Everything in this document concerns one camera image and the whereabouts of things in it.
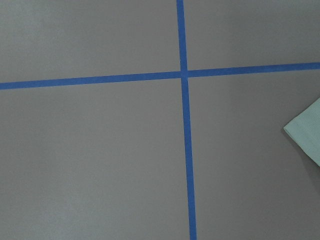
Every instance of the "blue line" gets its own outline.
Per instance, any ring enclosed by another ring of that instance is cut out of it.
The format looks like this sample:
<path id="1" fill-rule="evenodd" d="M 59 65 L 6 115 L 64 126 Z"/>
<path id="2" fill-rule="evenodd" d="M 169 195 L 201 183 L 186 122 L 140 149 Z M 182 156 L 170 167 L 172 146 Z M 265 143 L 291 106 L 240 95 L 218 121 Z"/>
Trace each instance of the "blue line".
<path id="1" fill-rule="evenodd" d="M 176 9 L 177 9 L 177 21 L 178 21 L 180 69 L 181 69 L 181 92 L 182 92 L 182 110 L 183 110 L 183 128 L 184 128 L 186 187 L 187 187 L 188 214 L 189 214 L 189 234 L 190 234 L 190 240 L 196 240 L 197 239 L 196 203 L 195 203 L 194 169 L 193 169 L 192 141 L 191 141 L 186 28 L 185 28 L 185 13 L 184 13 L 183 0 L 176 0 Z"/>
<path id="2" fill-rule="evenodd" d="M 119 82 L 132 82 L 132 81 L 145 81 L 145 80 L 160 80 L 160 79 L 178 79 L 180 77 L 181 77 L 181 74 L 179 71 L 170 71 L 170 72 L 140 73 L 140 74 L 111 75 L 111 76 L 64 78 L 64 79 L 52 79 L 52 80 L 16 81 L 16 82 L 0 83 L 0 90 L 83 85 L 83 84 L 119 83 Z"/>
<path id="3" fill-rule="evenodd" d="M 274 73 L 274 72 L 286 72 L 286 71 L 316 70 L 316 69 L 320 69 L 320 62 L 190 70 L 188 71 L 188 76 L 190 78 L 191 77 L 194 78 L 194 77 L 208 77 L 208 76 L 222 76 L 222 75 L 236 75 L 236 74 L 258 74 L 258 73 Z"/>

